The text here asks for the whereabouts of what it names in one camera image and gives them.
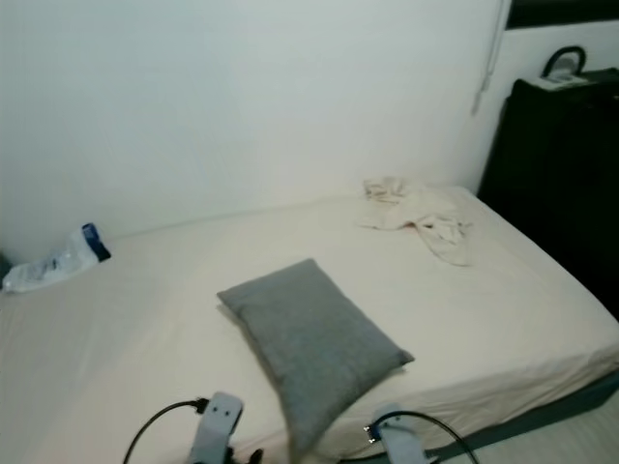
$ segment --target white wall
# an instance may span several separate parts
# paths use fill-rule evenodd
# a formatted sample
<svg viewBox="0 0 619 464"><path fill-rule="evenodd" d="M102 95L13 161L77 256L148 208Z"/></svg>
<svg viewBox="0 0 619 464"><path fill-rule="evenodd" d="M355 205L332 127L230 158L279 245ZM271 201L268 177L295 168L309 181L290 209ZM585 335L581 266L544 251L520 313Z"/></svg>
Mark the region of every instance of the white wall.
<svg viewBox="0 0 619 464"><path fill-rule="evenodd" d="M348 193L479 182L501 101L559 45L619 64L619 23L511 32L470 114L495 0L5 0L3 247L115 237Z"/></svg>

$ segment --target mattress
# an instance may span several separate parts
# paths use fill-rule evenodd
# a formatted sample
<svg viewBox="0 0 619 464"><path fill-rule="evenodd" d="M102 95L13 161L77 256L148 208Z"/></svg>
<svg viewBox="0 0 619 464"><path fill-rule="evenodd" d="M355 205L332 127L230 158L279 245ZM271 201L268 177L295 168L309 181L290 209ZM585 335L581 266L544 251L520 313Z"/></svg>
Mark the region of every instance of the mattress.
<svg viewBox="0 0 619 464"><path fill-rule="evenodd" d="M365 207L333 199L162 229L108 243L112 259L70 281L0 297L0 462L120 462L163 406L241 397L239 458L285 463L277 393L216 292L313 257L416 361L368 392L308 461L380 449L362 426L385 403L468 435L619 367L619 325L572 276L464 189L473 265L437 259L414 229L359 228ZM166 415L132 464L183 463L199 417ZM449 437L420 424L429 448Z"/></svg>

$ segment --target pillow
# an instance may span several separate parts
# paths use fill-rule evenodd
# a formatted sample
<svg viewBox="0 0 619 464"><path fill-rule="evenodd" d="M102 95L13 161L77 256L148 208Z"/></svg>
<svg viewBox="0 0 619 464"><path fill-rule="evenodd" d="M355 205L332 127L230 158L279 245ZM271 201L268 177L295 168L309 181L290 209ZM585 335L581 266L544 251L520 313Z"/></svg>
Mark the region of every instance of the pillow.
<svg viewBox="0 0 619 464"><path fill-rule="evenodd" d="M413 361L312 259L218 297L237 316L279 391L293 460L360 396Z"/></svg>

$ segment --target bed frame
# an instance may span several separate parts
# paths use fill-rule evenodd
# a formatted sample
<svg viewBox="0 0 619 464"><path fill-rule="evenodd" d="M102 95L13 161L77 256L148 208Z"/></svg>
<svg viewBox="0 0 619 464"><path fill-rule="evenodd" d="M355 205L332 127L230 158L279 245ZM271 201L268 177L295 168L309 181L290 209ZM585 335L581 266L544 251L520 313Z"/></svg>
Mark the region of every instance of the bed frame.
<svg viewBox="0 0 619 464"><path fill-rule="evenodd" d="M564 398L532 409L507 422L484 428L464 438L473 450L486 447L516 435L592 411L606 403L617 391L619 391L619 371L606 375ZM460 454L462 454L462 449L457 443L439 449L431 449L427 452L428 457L439 456L441 460L450 459ZM345 459L341 463L384 464L385 460L385 453L382 452L370 457Z"/></svg>

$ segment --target black suitcase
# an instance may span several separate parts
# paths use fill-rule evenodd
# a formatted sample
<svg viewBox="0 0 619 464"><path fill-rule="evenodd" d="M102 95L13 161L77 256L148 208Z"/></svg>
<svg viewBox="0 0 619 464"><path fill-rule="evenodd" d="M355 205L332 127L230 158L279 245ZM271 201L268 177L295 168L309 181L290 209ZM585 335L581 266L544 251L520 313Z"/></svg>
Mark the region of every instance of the black suitcase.
<svg viewBox="0 0 619 464"><path fill-rule="evenodd" d="M619 71L577 78L515 83L478 196L619 318Z"/></svg>

